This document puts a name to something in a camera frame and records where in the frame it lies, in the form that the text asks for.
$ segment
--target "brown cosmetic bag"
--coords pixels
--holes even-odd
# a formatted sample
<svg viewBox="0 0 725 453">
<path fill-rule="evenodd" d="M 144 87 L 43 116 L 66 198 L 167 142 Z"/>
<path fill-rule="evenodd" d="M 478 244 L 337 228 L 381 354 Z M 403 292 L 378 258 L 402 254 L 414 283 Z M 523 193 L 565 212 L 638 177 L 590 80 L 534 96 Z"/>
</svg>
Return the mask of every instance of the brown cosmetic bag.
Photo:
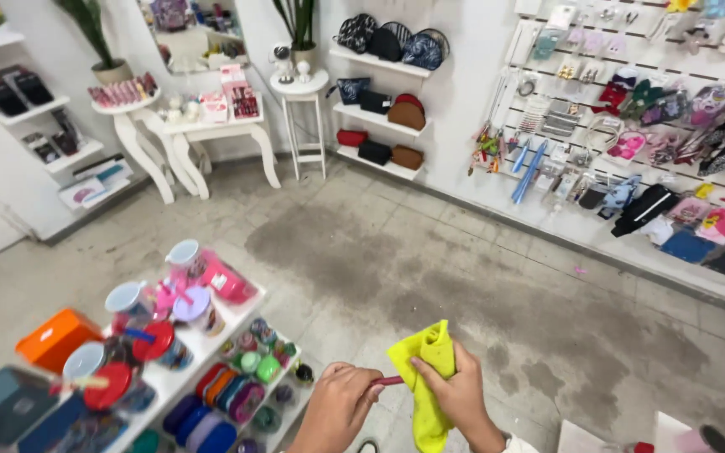
<svg viewBox="0 0 725 453">
<path fill-rule="evenodd" d="M 410 102 L 400 102 L 388 110 L 388 121 L 415 130 L 422 130 L 427 124 L 421 109 Z"/>
<path fill-rule="evenodd" d="M 391 162 L 406 169 L 418 170 L 424 163 L 424 153 L 404 145 L 397 145 L 391 151 Z"/>
</svg>

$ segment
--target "mirror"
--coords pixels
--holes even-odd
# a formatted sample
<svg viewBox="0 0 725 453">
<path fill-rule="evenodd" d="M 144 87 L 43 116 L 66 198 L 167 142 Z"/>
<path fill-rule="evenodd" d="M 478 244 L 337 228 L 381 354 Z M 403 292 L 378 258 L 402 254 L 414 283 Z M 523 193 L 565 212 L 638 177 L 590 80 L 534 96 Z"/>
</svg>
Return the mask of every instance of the mirror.
<svg viewBox="0 0 725 453">
<path fill-rule="evenodd" d="M 197 73 L 248 63 L 234 0 L 136 2 L 170 73 Z"/>
</svg>

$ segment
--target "white side table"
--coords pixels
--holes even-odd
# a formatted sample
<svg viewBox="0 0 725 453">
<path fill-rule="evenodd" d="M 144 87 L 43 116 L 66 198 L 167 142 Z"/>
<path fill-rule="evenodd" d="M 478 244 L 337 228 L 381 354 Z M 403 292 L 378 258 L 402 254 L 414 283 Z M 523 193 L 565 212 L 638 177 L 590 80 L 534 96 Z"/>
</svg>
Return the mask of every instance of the white side table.
<svg viewBox="0 0 725 453">
<path fill-rule="evenodd" d="M 156 95 L 152 98 L 147 98 L 144 101 L 136 102 L 128 106 L 103 108 L 99 104 L 92 101 L 91 108 L 99 114 L 110 115 L 114 117 L 114 127 L 116 128 L 116 135 L 119 140 L 122 141 L 122 145 L 130 153 L 130 156 L 142 166 L 142 168 L 153 178 L 153 182 L 161 192 L 161 198 L 165 204 L 170 204 L 175 201 L 175 196 L 172 194 L 171 185 L 175 184 L 175 178 L 172 177 L 170 166 L 173 168 L 176 166 L 176 162 L 170 161 L 170 165 L 167 166 L 167 161 L 164 160 L 159 150 L 153 146 L 149 139 L 147 139 L 141 132 L 136 129 L 136 122 L 144 122 L 147 129 L 154 132 L 161 143 L 166 148 L 168 143 L 167 137 L 160 134 L 160 129 L 164 126 L 164 120 L 162 120 L 156 112 L 148 109 L 148 107 L 161 97 L 161 89 L 156 89 Z"/>
<path fill-rule="evenodd" d="M 292 150 L 292 163 L 296 166 L 296 179 L 300 180 L 299 166 L 302 162 L 321 162 L 323 168 L 323 179 L 326 179 L 326 144 L 323 141 L 323 120 L 321 119 L 321 96 L 318 91 L 323 89 L 329 83 L 329 75 L 325 69 L 319 69 L 310 81 L 307 83 L 298 82 L 296 80 L 287 85 L 279 83 L 278 74 L 270 77 L 270 85 L 279 94 L 281 94 L 281 106 L 284 109 L 284 120 L 287 124 L 287 138 L 290 140 L 290 149 Z M 317 116 L 317 135 L 318 143 L 299 144 L 296 136 L 295 123 L 292 120 L 292 109 L 290 104 L 293 102 L 314 102 L 315 114 Z M 319 150 L 320 155 L 302 156 L 300 150 Z"/>
<path fill-rule="evenodd" d="M 257 96 L 256 101 L 259 108 L 259 116 L 254 118 L 236 119 L 233 109 L 229 109 L 231 112 L 227 122 L 165 124 L 160 130 L 161 135 L 172 138 L 172 146 L 170 149 L 172 149 L 174 156 L 170 156 L 170 163 L 174 160 L 176 164 L 180 164 L 180 170 L 184 173 L 184 176 L 179 176 L 178 179 L 181 180 L 182 184 L 187 185 L 185 176 L 188 180 L 192 181 L 192 188 L 190 189 L 187 186 L 189 192 L 200 195 L 203 200 L 209 198 L 209 188 L 206 185 L 206 179 L 203 178 L 203 175 L 211 172 L 211 161 L 203 145 L 198 142 L 224 137 L 236 137 L 237 135 L 250 135 L 252 139 L 256 140 L 262 149 L 262 165 L 264 166 L 267 182 L 275 189 L 281 189 L 279 177 L 276 175 L 276 170 L 273 169 L 273 165 L 276 163 L 276 155 L 273 154 L 270 137 L 267 136 L 267 131 L 263 128 L 265 118 L 262 97 Z M 190 145 L 191 149 L 195 150 L 198 154 L 198 165 L 195 165 L 189 158 Z M 177 175 L 179 170 L 174 166 L 172 169 Z"/>
</svg>

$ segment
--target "orange container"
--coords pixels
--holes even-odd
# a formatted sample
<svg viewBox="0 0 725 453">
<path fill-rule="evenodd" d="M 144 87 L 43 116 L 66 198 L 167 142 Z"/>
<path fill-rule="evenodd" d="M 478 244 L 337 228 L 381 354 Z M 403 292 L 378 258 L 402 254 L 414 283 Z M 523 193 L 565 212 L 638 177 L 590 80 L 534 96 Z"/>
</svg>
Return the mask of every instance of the orange container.
<svg viewBox="0 0 725 453">
<path fill-rule="evenodd" d="M 100 326 L 83 314 L 64 308 L 22 338 L 15 351 L 29 364 L 60 375 L 68 356 L 88 341 L 102 341 Z"/>
</svg>

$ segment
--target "plant pot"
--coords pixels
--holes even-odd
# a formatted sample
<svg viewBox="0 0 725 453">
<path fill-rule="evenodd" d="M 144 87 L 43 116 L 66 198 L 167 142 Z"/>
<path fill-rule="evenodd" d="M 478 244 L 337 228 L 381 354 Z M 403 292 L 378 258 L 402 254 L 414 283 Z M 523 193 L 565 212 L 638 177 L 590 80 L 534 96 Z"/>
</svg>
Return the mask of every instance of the plant pot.
<svg viewBox="0 0 725 453">
<path fill-rule="evenodd" d="M 103 69 L 102 62 L 97 63 L 91 67 L 91 72 L 97 80 L 103 85 L 110 83 L 128 81 L 133 78 L 133 72 L 127 65 L 126 61 L 121 58 L 114 58 L 114 64 L 116 65 L 113 69 Z"/>
<path fill-rule="evenodd" d="M 309 50 L 294 50 L 292 51 L 292 67 L 295 69 L 296 76 L 298 75 L 298 62 L 306 61 L 309 63 L 309 75 L 314 75 L 317 72 L 317 46 L 313 44 L 313 48 Z"/>
</svg>

